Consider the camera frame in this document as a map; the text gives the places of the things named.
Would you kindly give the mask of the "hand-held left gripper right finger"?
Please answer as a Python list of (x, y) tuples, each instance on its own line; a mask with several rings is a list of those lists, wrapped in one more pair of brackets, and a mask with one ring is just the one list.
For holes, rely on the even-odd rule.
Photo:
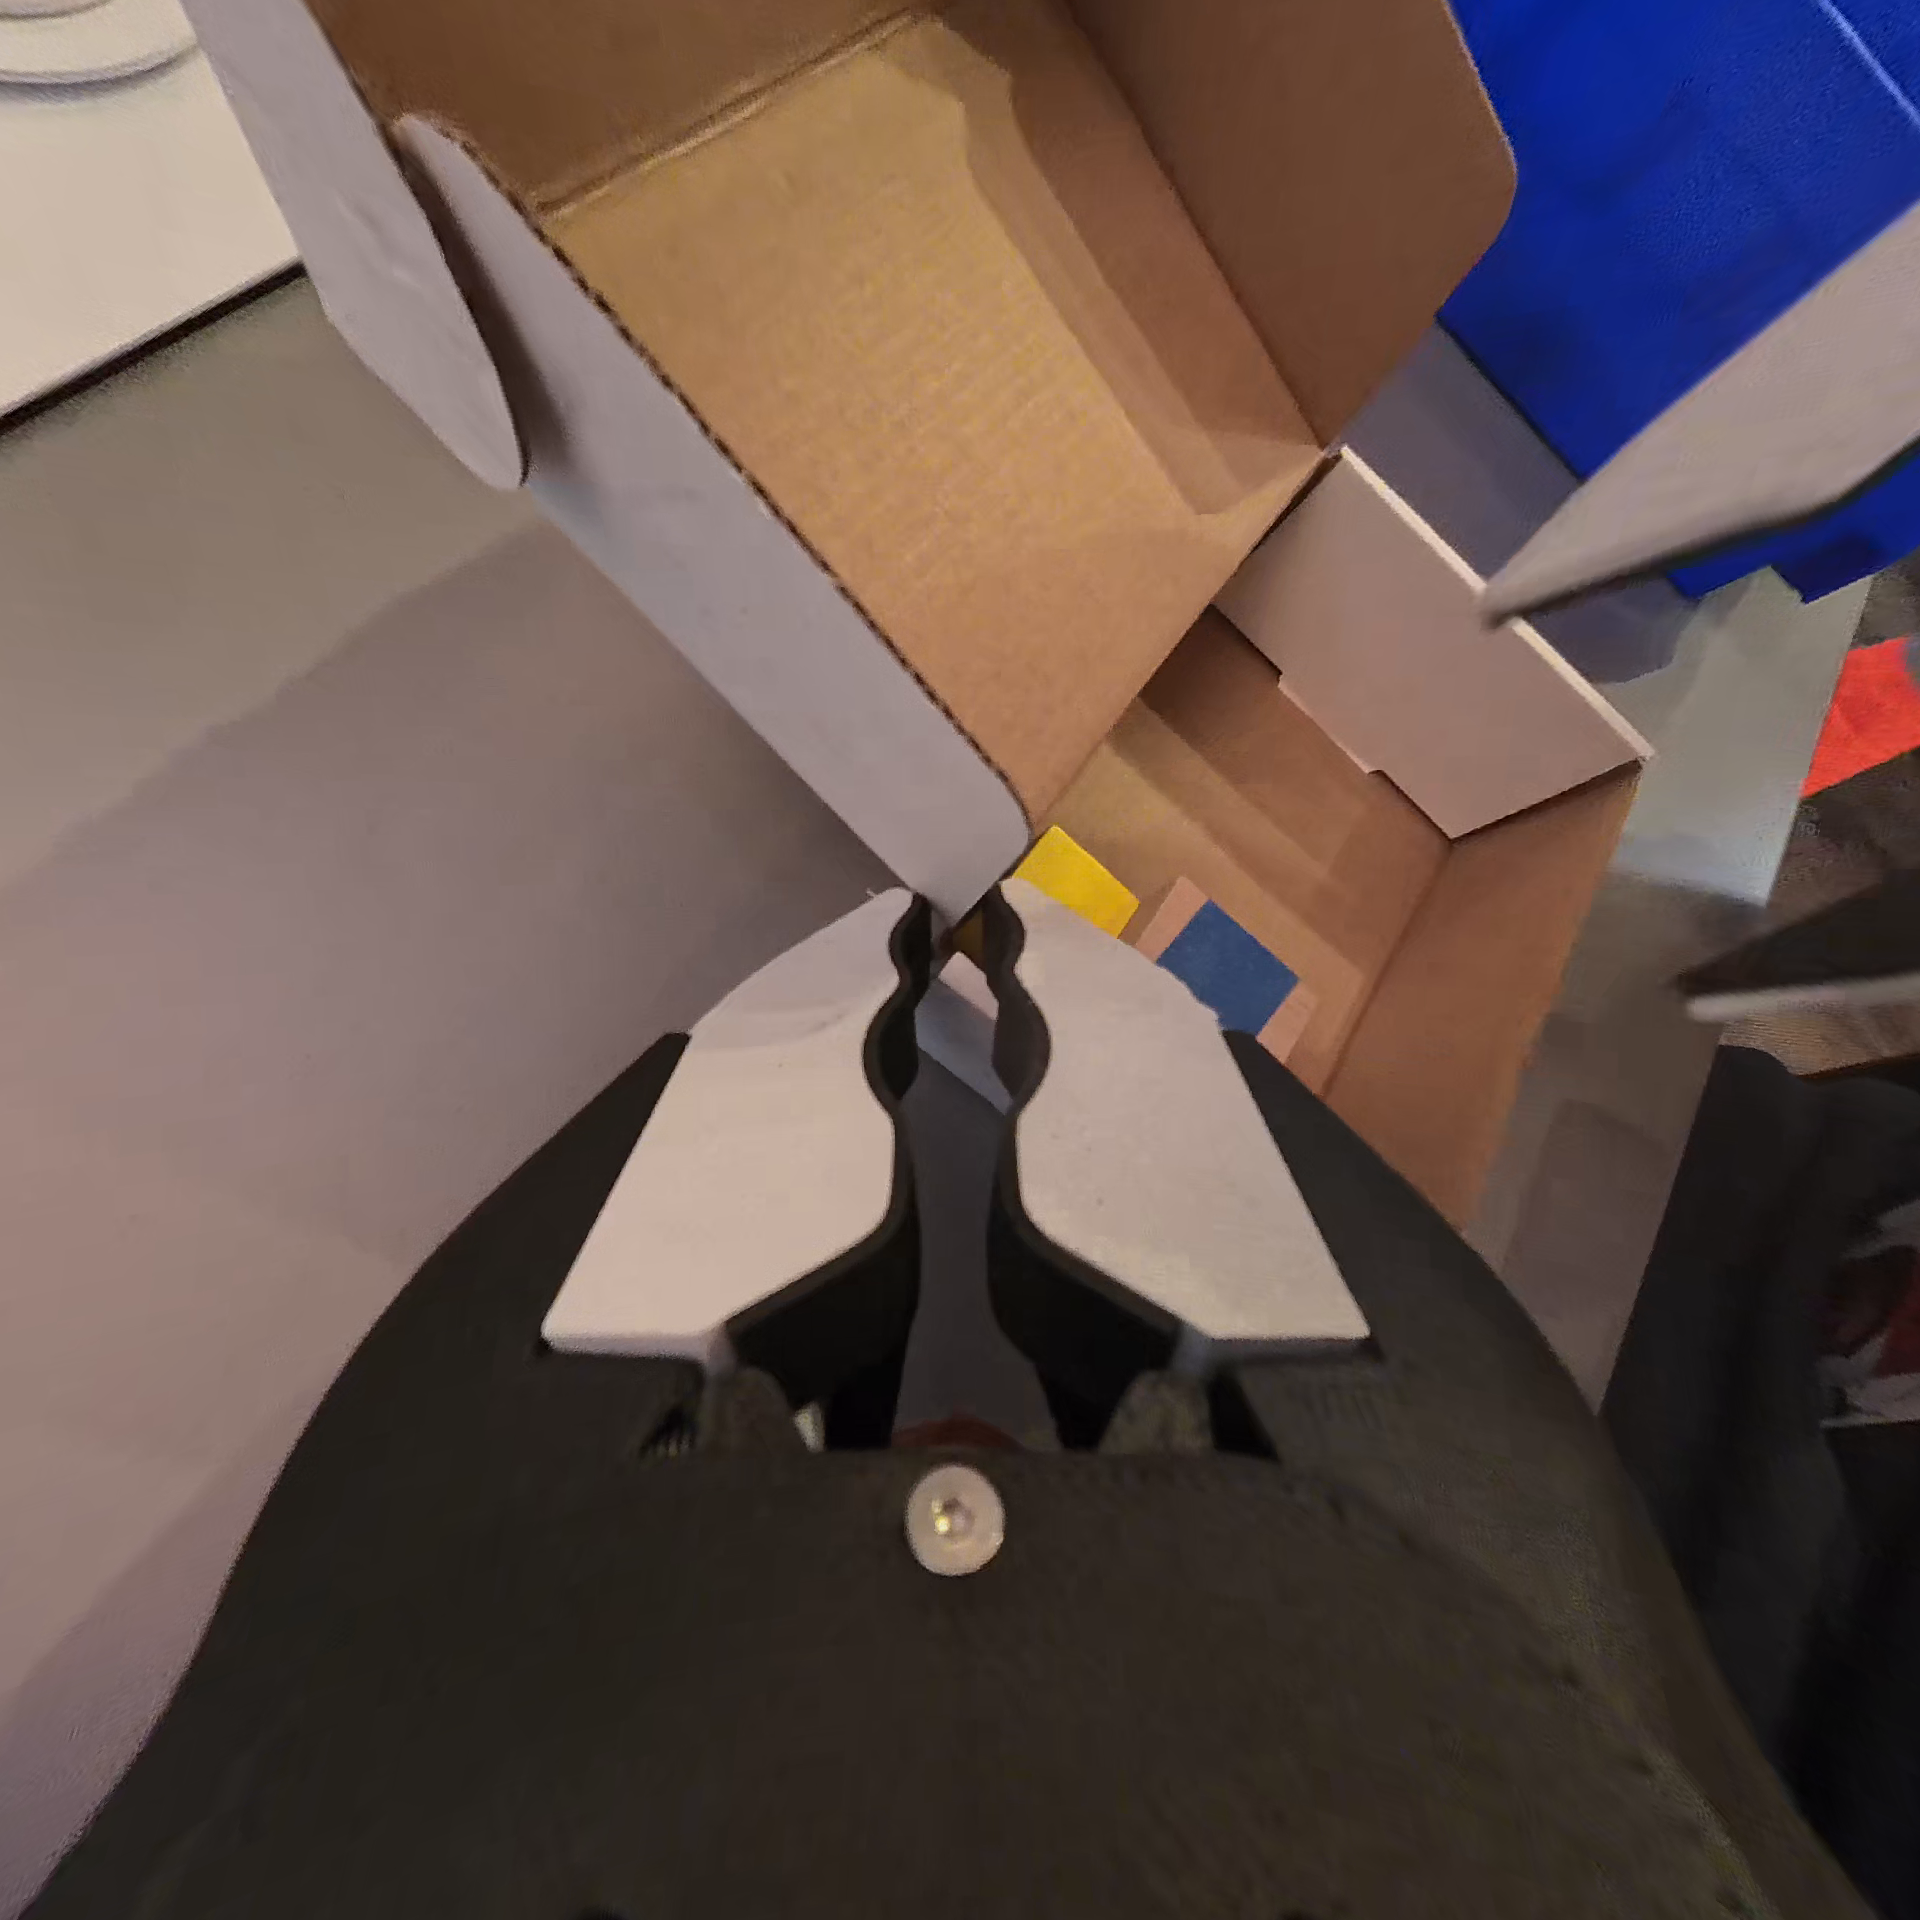
[(990, 1296), (1043, 1380), (1362, 1349), (1368, 1317), (1211, 1011), (1028, 879), (982, 901), (982, 956), (1009, 1094)]

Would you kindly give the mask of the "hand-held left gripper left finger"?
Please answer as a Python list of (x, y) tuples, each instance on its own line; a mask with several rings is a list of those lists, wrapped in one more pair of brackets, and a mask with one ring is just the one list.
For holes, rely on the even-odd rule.
[(924, 989), (927, 902), (894, 887), (723, 996), (572, 1260), (546, 1349), (779, 1370), (779, 1312), (905, 1200), (882, 1035)]

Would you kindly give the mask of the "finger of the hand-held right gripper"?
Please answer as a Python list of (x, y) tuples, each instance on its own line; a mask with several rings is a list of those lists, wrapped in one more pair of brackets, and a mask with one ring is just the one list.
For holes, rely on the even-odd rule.
[(1919, 1002), (1919, 885), (1881, 879), (1673, 978), (1699, 1021)]
[(1487, 622), (1560, 607), (1778, 533), (1919, 443), (1919, 210), (1656, 415), (1487, 581)]

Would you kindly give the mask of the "blue cube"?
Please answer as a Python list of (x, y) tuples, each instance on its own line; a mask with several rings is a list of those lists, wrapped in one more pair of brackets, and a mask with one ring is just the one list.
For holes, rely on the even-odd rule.
[(1265, 1034), (1304, 981), (1211, 898), (1201, 898), (1160, 950), (1160, 966), (1183, 981), (1225, 1031)]

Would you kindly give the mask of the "blue plastic bin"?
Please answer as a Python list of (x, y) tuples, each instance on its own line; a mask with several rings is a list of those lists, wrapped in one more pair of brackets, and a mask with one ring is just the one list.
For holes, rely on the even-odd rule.
[[(1916, 3), (1470, 3), (1519, 164), (1443, 311), (1586, 482), (1919, 200)], [(1778, 533), (1663, 572), (1774, 565), (1807, 597), (1919, 542), (1916, 453)]]

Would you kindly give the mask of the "yellow cube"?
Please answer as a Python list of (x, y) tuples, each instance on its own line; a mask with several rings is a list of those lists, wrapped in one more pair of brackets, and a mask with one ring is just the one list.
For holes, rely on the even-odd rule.
[(1139, 896), (1062, 826), (1049, 826), (1012, 868), (1022, 879), (1081, 922), (1120, 939), (1139, 911)]

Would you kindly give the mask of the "white cardboard box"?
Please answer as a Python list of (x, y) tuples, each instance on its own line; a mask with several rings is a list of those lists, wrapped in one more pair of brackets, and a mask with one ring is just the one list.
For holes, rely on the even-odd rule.
[(951, 916), (1048, 828), (1481, 1207), (1648, 743), (1342, 440), (1497, 237), (1449, 4), (186, 4), (329, 322)]

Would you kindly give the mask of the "red bag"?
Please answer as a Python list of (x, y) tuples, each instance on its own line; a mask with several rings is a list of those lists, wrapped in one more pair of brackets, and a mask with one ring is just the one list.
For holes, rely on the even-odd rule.
[(1919, 637), (1849, 650), (1815, 743), (1802, 799), (1919, 749)]

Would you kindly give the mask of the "person's dark clothing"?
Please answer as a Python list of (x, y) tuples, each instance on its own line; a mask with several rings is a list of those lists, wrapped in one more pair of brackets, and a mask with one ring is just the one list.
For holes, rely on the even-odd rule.
[(1721, 1678), (1879, 1915), (1919, 1895), (1916, 1063), (1723, 1046), (1603, 1420)]

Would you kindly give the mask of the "clear acrylic stand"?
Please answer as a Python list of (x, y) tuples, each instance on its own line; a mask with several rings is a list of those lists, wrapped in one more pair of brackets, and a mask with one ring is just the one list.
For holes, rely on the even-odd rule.
[(136, 79), (199, 51), (178, 3), (6, 3), (3, 85), (72, 88)]

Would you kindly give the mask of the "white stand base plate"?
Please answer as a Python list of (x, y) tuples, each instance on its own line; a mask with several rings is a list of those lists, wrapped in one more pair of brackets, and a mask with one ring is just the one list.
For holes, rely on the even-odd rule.
[(295, 268), (201, 45), (136, 79), (3, 85), (3, 418)]

